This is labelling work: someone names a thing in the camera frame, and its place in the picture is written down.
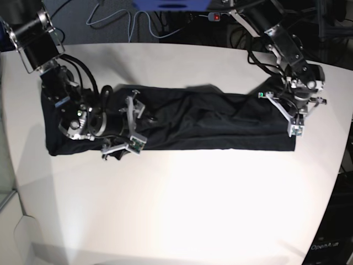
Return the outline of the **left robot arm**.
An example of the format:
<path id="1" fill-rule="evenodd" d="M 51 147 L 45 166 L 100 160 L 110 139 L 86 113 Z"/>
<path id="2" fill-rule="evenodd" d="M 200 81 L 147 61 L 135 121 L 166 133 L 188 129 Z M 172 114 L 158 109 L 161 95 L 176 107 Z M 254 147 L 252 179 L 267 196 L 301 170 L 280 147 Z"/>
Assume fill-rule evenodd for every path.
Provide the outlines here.
<path id="1" fill-rule="evenodd" d="M 223 10 L 230 14 L 249 34 L 249 38 L 264 38 L 267 50 L 276 57 L 275 65 L 261 63 L 247 45 L 250 63 L 282 80 L 279 91 L 258 94 L 274 105 L 288 122 L 290 137 L 301 136 L 304 122 L 327 100 L 318 96 L 324 89 L 322 66 L 309 64 L 302 53 L 302 44 L 282 26 L 284 9 L 278 1 L 223 1 Z"/>

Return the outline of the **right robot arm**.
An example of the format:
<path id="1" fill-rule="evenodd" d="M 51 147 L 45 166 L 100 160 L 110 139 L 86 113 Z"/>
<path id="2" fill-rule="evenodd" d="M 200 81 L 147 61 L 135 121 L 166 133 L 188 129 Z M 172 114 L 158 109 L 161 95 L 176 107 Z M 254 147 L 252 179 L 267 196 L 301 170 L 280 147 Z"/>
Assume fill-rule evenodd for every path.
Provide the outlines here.
<path id="1" fill-rule="evenodd" d="M 42 1 L 2 1 L 1 21 L 28 72 L 41 79 L 46 148 L 51 156 L 100 150 L 102 157 L 138 155 L 147 139 L 136 131 L 145 106 L 138 91 L 98 88 L 89 68 L 68 55 Z"/>

